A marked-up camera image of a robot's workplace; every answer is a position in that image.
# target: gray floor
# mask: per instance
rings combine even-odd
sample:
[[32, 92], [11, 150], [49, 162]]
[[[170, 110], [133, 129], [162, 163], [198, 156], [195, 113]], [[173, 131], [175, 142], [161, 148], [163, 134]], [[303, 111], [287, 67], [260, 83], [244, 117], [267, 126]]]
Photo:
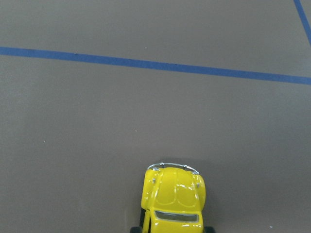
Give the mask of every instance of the gray floor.
[[[3, 0], [0, 19], [0, 46], [311, 77], [292, 0]], [[217, 233], [310, 232], [310, 85], [12, 56], [0, 75], [1, 233], [128, 233], [160, 161], [201, 172]]]

